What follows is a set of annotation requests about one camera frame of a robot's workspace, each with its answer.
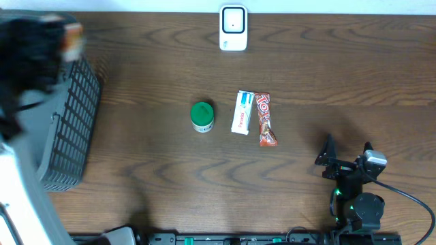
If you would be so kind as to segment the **orange snack packet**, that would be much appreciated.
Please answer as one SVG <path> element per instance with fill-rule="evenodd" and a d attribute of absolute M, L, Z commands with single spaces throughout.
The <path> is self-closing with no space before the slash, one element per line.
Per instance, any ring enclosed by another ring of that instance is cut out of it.
<path fill-rule="evenodd" d="M 84 33 L 80 23 L 71 23 L 64 26 L 65 34 L 62 44 L 62 57 L 65 62 L 77 61 L 84 50 Z"/>

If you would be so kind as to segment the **red chocolate bar wrapper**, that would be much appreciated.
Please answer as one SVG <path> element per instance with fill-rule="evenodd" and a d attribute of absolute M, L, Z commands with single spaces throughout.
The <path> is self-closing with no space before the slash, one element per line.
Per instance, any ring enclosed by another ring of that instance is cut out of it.
<path fill-rule="evenodd" d="M 255 93 L 255 102 L 259 118 L 260 146 L 277 146 L 278 141 L 270 125 L 270 94 Z"/>

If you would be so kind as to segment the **white Panadol box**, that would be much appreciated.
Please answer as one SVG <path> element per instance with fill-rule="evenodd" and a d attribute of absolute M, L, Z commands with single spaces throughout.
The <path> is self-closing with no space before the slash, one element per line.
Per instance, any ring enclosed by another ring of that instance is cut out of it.
<path fill-rule="evenodd" d="M 253 92 L 239 90 L 236 97 L 234 117 L 231 126 L 232 133 L 239 133 L 243 135 L 249 134 L 253 99 Z"/>

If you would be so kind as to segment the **green lid jar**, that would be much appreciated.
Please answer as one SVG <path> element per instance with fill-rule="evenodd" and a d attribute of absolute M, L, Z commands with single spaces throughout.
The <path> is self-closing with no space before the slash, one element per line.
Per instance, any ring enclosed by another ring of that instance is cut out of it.
<path fill-rule="evenodd" d="M 190 118 L 193 128 L 199 133 L 207 133 L 214 126 L 214 110 L 207 102 L 198 102 L 191 107 Z"/>

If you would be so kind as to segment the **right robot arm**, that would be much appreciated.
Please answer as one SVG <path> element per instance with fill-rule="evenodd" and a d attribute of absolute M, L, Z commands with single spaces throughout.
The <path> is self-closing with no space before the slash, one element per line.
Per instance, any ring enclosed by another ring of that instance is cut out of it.
<path fill-rule="evenodd" d="M 363 186 L 377 179 L 387 165 L 386 156 L 370 142 L 354 161 L 337 158 L 333 137 L 327 136 L 315 164 L 325 167 L 322 177 L 336 182 L 330 196 L 330 214 L 343 232 L 371 232 L 380 229 L 385 202 L 382 197 L 364 192 Z"/>

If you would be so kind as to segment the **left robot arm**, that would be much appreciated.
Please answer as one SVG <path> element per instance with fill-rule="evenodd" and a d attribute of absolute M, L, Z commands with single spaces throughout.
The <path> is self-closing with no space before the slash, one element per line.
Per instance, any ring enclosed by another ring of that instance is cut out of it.
<path fill-rule="evenodd" d="M 70 235 L 48 196 L 82 180 L 101 83 L 70 16 L 1 16 L 1 243 L 140 244 L 124 225 Z"/>

